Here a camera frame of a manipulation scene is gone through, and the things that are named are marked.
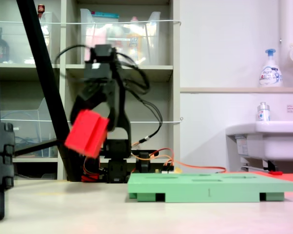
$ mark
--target white table surface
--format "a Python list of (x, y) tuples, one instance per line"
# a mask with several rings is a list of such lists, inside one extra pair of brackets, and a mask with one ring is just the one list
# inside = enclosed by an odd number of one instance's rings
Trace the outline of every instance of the white table surface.
[(293, 234), (284, 202), (163, 203), (129, 200), (126, 184), (16, 181), (0, 234)]

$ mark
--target white wire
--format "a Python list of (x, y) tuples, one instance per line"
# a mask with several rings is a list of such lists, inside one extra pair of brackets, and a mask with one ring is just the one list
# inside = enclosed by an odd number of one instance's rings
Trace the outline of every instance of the white wire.
[[(53, 23), (44, 23), (41, 22), (40, 24), (128, 24), (128, 23), (149, 23), (149, 22), (177, 22), (182, 24), (179, 20), (173, 20), (173, 19), (164, 19), (164, 20), (151, 20), (151, 21), (134, 21), (134, 22), (114, 22), (114, 23), (62, 23), (62, 22), (53, 22)], [(0, 23), (22, 23), (23, 22), (15, 22), (15, 21), (0, 21)]]
[[(52, 122), (51, 120), (35, 120), (35, 119), (8, 119), (8, 118), (2, 118), (0, 120), (4, 121), (28, 121), (28, 122)], [(181, 123), (181, 121), (163, 121), (162, 123)], [(131, 121), (130, 123), (159, 123), (157, 121)]]

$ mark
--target small bottle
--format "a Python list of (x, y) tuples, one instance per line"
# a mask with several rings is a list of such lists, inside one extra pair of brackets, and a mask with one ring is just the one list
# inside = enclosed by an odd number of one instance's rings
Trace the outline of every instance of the small bottle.
[(10, 49), (8, 43), (2, 39), (2, 28), (0, 27), (0, 63), (9, 61)]
[(39, 18), (39, 21), (42, 17), (42, 14), (44, 13), (45, 11), (45, 6), (43, 4), (39, 4), (38, 5), (38, 18)]
[(258, 120), (270, 121), (270, 106), (265, 102), (261, 102), (258, 106)]

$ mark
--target black cable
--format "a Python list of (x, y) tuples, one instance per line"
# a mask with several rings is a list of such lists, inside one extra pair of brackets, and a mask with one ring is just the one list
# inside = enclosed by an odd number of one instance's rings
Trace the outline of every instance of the black cable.
[[(59, 57), (61, 55), (63, 55), (67, 51), (69, 51), (69, 50), (71, 50), (73, 48), (77, 48), (77, 47), (84, 47), (84, 48), (90, 49), (90, 47), (88, 47), (86, 45), (82, 45), (82, 44), (77, 44), (77, 45), (69, 46), (66, 49), (62, 50), (56, 56), (54, 64), (57, 63), (57, 61), (58, 61), (58, 59), (59, 59)], [(150, 91), (150, 81), (149, 81), (147, 75), (145, 74), (145, 72), (143, 70), (139, 69), (138, 65), (129, 56), (127, 56), (125, 54), (122, 54), (122, 53), (118, 53), (118, 52), (117, 52), (117, 54), (120, 55), (120, 56), (123, 56), (130, 63), (126, 63), (126, 62), (120, 61), (120, 62), (118, 62), (118, 63), (115, 64), (116, 70), (119, 70), (121, 68), (121, 66), (126, 66), (126, 67), (129, 67), (129, 68), (132, 68), (133, 70), (137, 71), (140, 74), (140, 76), (142, 77), (142, 80), (143, 80), (144, 84), (141, 84), (141, 83), (139, 83), (139, 82), (137, 82), (135, 80), (128, 79), (128, 78), (122, 79), (122, 80), (120, 80), (120, 82), (122, 82), (124, 88), (128, 92), (130, 92), (139, 102), (141, 102), (146, 108), (148, 108), (153, 113), (153, 115), (155, 116), (155, 118), (159, 122), (159, 126), (158, 126), (158, 128), (157, 128), (157, 130), (155, 132), (153, 132), (149, 136), (146, 136), (145, 138), (139, 140), (139, 143), (143, 143), (143, 142), (149, 140), (150, 138), (152, 138), (154, 135), (156, 135), (159, 132), (159, 130), (160, 130), (161, 126), (162, 126), (162, 123), (163, 123), (162, 115), (160, 113), (160, 110), (154, 104), (152, 104), (149, 101), (146, 101), (146, 100), (142, 99), (138, 95), (138, 94), (143, 95), (143, 94), (146, 94), (146, 93), (148, 93)], [(59, 74), (62, 77), (66, 78), (65, 74), (62, 74), (61, 72)], [(91, 79), (90, 78), (89, 79), (80, 79), (79, 78), (79, 79), (73, 79), (73, 81), (76, 81), (76, 82), (91, 82)]]
[(146, 101), (146, 100), (144, 100), (144, 99), (142, 99), (141, 97), (139, 97), (136, 93), (134, 93), (134, 92), (130, 92), (139, 102), (141, 102), (145, 107), (147, 107), (149, 110), (151, 110), (151, 112), (154, 114), (154, 116), (156, 117), (156, 119), (158, 120), (158, 122), (159, 122), (159, 126), (158, 126), (158, 128), (157, 128), (157, 130), (155, 131), (155, 132), (153, 132), (152, 134), (150, 134), (150, 135), (148, 135), (148, 136), (146, 136), (145, 138), (143, 138), (143, 139), (141, 139), (141, 140), (139, 140), (139, 143), (143, 143), (143, 142), (146, 142), (147, 140), (149, 140), (150, 138), (152, 138), (153, 136), (155, 136), (158, 132), (159, 132), (159, 130), (160, 130), (160, 128), (161, 128), (161, 126), (162, 126), (162, 123), (163, 123), (163, 118), (162, 118), (162, 115), (161, 115), (161, 113), (160, 113), (160, 110), (154, 105), (154, 104), (152, 104), (151, 102), (149, 102), (149, 101)]
[[(58, 55), (55, 57), (54, 65), (57, 65), (57, 62), (58, 62), (59, 58), (60, 58), (63, 54), (65, 54), (67, 51), (69, 51), (69, 50), (71, 50), (71, 49), (78, 48), (78, 47), (83, 47), (83, 48), (90, 49), (89, 46), (81, 45), (81, 44), (68, 46), (66, 49), (64, 49), (64, 50), (62, 50), (61, 52), (59, 52)], [(55, 69), (55, 73), (57, 73), (57, 74), (59, 73), (59, 75), (60, 75), (61, 77), (66, 78), (66, 75), (65, 75), (65, 74), (63, 74), (62, 72), (57, 72), (56, 69)], [(81, 79), (81, 78), (79, 78), (79, 79), (68, 78), (68, 79), (70, 79), (70, 80), (72, 80), (72, 81), (74, 81), (74, 82), (84, 82), (84, 79)]]

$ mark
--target blue item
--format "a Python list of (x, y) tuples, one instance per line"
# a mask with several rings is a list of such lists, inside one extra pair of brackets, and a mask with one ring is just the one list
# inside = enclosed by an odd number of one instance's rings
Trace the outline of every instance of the blue item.
[(106, 13), (106, 12), (100, 12), (100, 11), (92, 11), (91, 15), (93, 17), (105, 17), (105, 18), (115, 18), (119, 19), (119, 15), (115, 13)]
[(276, 50), (274, 50), (274, 49), (268, 49), (265, 51), (265, 53), (267, 53), (268, 56), (273, 56), (273, 53), (275, 53), (275, 52), (276, 52)]

